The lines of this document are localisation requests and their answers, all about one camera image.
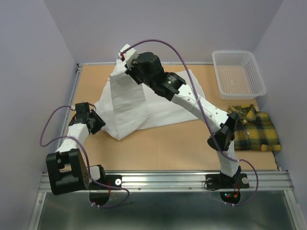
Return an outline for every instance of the wooden table surface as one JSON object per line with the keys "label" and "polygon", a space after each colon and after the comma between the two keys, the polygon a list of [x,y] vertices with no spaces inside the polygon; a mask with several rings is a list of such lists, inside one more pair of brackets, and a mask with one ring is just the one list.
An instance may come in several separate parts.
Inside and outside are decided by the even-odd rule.
{"label": "wooden table surface", "polygon": [[[222,110],[230,105],[254,104],[256,100],[221,100],[213,65],[190,65],[206,99]],[[114,65],[83,66],[74,103],[95,103]],[[182,65],[164,65],[165,71],[183,71]],[[84,143],[91,165],[106,170],[219,170],[216,151],[207,144],[209,131],[200,120],[135,131],[122,140],[99,131]],[[272,152],[237,151],[238,159],[258,170],[277,170]],[[241,163],[242,169],[251,168]]]}

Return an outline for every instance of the shirt collar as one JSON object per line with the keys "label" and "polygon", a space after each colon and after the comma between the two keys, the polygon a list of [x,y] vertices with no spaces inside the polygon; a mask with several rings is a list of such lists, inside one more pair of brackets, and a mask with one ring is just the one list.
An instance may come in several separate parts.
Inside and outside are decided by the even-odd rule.
{"label": "shirt collar", "polygon": [[229,112],[236,112],[239,114],[240,122],[244,122],[244,120],[255,122],[256,121],[256,109],[253,104],[243,105],[243,106],[230,106],[228,108]]}

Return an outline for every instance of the white fabric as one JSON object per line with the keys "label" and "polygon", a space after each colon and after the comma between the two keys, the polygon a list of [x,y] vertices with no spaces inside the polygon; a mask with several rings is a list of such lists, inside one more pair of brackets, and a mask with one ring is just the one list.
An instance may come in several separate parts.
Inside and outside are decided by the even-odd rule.
{"label": "white fabric", "polygon": [[[124,65],[125,62],[117,61],[100,100],[95,103],[98,115],[106,122],[103,131],[120,140],[135,130],[197,120],[189,111],[156,95],[148,86],[138,85],[124,73]],[[197,93],[205,98],[197,79],[189,71]],[[176,74],[190,85],[186,71]]]}

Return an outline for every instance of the metal frame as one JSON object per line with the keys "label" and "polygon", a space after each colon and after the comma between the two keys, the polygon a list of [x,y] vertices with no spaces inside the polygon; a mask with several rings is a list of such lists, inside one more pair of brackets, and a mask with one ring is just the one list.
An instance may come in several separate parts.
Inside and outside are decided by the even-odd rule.
{"label": "metal frame", "polygon": [[[110,63],[84,63],[78,64],[76,78],[74,86],[71,92],[70,105],[72,105],[78,83],[80,80],[82,67],[85,65],[110,65]],[[210,65],[212,63],[188,63],[193,65]],[[70,117],[70,111],[66,113],[66,117],[63,122],[61,134],[64,135],[67,126],[68,119]],[[217,173],[218,171],[106,171],[107,174],[121,174],[122,175],[122,187],[129,189],[133,193],[144,192],[213,192],[204,189],[205,175]],[[253,171],[244,171],[249,179],[250,188],[247,190],[254,190],[256,185],[256,177]],[[290,174],[283,171],[258,171],[259,175],[259,191],[284,191],[285,197],[291,212],[294,224],[298,230],[307,230],[303,216],[301,214],[298,203],[296,202],[293,190],[294,186]],[[36,230],[38,228],[39,220],[43,211],[46,194],[50,193],[49,178],[46,173],[42,174],[38,194],[32,213],[31,221],[29,224],[29,230]]]}

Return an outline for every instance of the metal floor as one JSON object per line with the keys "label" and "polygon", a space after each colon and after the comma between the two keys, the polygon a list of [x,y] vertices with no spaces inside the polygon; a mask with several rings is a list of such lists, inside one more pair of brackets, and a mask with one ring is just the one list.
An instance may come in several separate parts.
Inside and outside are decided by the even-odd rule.
{"label": "metal floor", "polygon": [[[241,193],[241,201],[252,192]],[[114,193],[121,199],[124,193]],[[240,207],[223,204],[218,192],[132,193],[113,209],[91,207],[88,193],[47,193],[40,230],[295,230],[283,191],[259,191]]]}

